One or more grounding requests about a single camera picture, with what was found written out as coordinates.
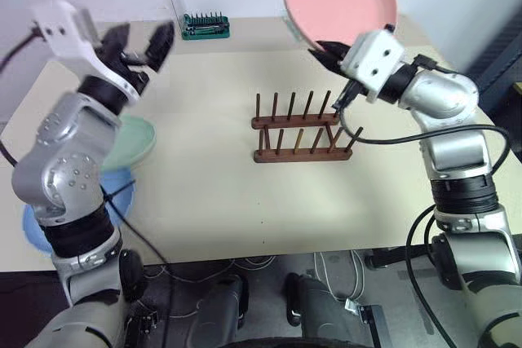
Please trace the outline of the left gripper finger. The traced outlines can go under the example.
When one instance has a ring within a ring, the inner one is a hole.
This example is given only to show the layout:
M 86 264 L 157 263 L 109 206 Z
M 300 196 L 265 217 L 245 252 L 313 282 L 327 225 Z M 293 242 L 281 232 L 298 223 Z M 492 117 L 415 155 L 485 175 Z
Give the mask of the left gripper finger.
M 128 22 L 110 28 L 102 37 L 101 50 L 105 55 L 119 55 L 127 46 L 130 34 Z
M 175 24 L 166 22 L 158 25 L 149 38 L 148 47 L 144 52 L 146 64 L 158 72 L 169 55 L 175 40 Z

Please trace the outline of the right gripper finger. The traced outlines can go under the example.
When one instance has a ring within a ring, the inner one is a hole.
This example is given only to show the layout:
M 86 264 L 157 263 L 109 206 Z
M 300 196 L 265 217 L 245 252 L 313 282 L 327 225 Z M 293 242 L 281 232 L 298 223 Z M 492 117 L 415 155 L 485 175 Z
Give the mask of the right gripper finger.
M 324 50 L 324 52 L 329 53 L 333 56 L 345 56 L 351 49 L 350 46 L 342 42 L 320 40 L 316 43 Z
M 308 49 L 308 52 L 330 72 L 335 73 L 341 77 L 345 76 L 345 73 L 340 68 L 338 60 L 331 54 L 325 51 L 319 51 L 317 49 Z

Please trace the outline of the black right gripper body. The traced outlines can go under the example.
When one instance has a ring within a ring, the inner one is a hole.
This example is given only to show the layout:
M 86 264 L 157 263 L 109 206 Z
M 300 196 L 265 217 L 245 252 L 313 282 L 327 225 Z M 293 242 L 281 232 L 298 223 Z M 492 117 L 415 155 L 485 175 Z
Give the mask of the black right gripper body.
M 361 92 L 361 84 L 355 80 L 349 79 L 348 76 L 341 69 L 341 62 L 347 56 L 347 53 L 350 51 L 351 47 L 349 46 L 338 46 L 337 51 L 337 67 L 335 71 L 338 75 L 345 77 L 348 79 L 347 84 L 343 88 L 340 96 L 338 97 L 336 103 L 334 104 L 335 108 L 346 108 Z

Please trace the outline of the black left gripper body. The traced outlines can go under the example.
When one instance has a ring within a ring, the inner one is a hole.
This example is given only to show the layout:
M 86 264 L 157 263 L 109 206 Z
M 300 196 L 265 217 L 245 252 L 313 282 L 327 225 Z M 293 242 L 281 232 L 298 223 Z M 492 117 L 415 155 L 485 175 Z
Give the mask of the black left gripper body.
M 119 46 L 100 46 L 95 49 L 97 57 L 109 69 L 125 79 L 134 88 L 145 88 L 149 82 L 148 75 L 143 72 L 132 71 L 123 61 L 123 49 Z

